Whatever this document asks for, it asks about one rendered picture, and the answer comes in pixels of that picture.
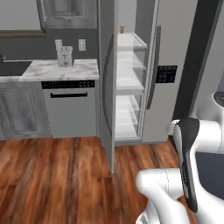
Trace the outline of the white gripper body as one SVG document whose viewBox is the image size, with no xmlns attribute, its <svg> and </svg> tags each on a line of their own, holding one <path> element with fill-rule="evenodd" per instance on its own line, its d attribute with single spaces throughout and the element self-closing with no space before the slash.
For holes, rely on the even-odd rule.
<svg viewBox="0 0 224 224">
<path fill-rule="evenodd" d="M 176 125 L 178 122 L 179 122 L 179 119 L 172 120 L 172 121 L 166 126 L 166 133 L 167 133 L 169 136 L 172 136 L 172 135 L 173 135 L 174 127 L 175 127 L 175 125 Z"/>
</svg>

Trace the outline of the grey fridge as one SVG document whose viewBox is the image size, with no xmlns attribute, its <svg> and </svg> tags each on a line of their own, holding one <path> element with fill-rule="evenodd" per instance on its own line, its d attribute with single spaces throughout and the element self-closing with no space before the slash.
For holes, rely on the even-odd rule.
<svg viewBox="0 0 224 224">
<path fill-rule="evenodd" d="M 156 0 L 118 0 L 115 140 L 141 138 Z"/>
</svg>

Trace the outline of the grey fridge door with dispenser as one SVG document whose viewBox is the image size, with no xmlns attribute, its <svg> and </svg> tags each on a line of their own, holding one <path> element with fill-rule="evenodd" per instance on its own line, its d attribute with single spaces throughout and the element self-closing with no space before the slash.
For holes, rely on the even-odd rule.
<svg viewBox="0 0 224 224">
<path fill-rule="evenodd" d="M 144 143 L 160 143 L 168 139 L 165 126 L 172 120 L 175 109 L 197 3 L 198 0 L 156 0 L 147 101 L 153 73 L 156 29 L 159 25 L 161 41 L 156 86 L 149 110 L 145 102 Z"/>
</svg>

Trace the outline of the black tall cabinet panel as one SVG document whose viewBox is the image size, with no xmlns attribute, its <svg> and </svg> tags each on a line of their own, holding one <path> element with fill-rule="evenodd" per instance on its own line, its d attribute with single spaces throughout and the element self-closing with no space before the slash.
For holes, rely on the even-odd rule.
<svg viewBox="0 0 224 224">
<path fill-rule="evenodd" d="M 198 0 L 192 31 L 185 56 L 185 64 L 178 88 L 173 119 L 188 117 L 197 95 L 206 56 L 224 0 Z"/>
</svg>

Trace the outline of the grey dishwasher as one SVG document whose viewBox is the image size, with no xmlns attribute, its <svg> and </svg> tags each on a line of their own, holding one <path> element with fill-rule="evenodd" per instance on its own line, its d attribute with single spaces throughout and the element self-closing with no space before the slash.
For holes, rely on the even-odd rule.
<svg viewBox="0 0 224 224">
<path fill-rule="evenodd" d="M 95 80 L 42 81 L 52 136 L 93 137 L 96 135 Z M 81 98 L 50 98 L 53 94 L 78 94 Z"/>
</svg>

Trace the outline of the grey base cupboard door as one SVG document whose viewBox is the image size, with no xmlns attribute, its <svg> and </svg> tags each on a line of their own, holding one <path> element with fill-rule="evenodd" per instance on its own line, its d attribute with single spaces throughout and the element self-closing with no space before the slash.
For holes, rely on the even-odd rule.
<svg viewBox="0 0 224 224">
<path fill-rule="evenodd" d="M 0 128 L 5 139 L 51 136 L 39 81 L 0 83 Z"/>
</svg>

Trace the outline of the dark sink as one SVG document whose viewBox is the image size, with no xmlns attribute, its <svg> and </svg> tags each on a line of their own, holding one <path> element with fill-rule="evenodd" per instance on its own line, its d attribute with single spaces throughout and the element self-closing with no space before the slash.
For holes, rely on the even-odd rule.
<svg viewBox="0 0 224 224">
<path fill-rule="evenodd" d="M 6 61 L 0 62 L 1 76 L 21 76 L 31 64 L 30 61 Z"/>
</svg>

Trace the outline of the brown window sill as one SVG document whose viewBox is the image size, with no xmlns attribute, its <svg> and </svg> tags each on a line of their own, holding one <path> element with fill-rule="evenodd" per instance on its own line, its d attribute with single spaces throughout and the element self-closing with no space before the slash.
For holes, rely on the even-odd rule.
<svg viewBox="0 0 224 224">
<path fill-rule="evenodd" d="M 0 30 L 0 39 L 42 38 L 45 30 Z"/>
</svg>

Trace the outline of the white wall outlet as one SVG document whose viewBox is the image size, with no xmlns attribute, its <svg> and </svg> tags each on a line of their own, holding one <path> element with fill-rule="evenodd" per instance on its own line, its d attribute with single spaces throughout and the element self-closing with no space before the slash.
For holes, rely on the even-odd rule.
<svg viewBox="0 0 224 224">
<path fill-rule="evenodd" d="M 63 46 L 62 40 L 61 39 L 56 39 L 55 40 L 55 47 L 56 47 L 57 52 L 62 48 L 62 46 Z"/>
<path fill-rule="evenodd" d="M 79 39 L 79 51 L 84 52 L 86 51 L 86 40 L 85 39 Z"/>
</svg>

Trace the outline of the grey wall cupboard door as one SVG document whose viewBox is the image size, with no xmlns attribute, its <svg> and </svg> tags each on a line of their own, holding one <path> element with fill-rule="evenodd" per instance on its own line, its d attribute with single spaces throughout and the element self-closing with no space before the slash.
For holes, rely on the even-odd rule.
<svg viewBox="0 0 224 224">
<path fill-rule="evenodd" d="M 36 0 L 44 29 L 95 29 L 96 0 Z"/>
</svg>

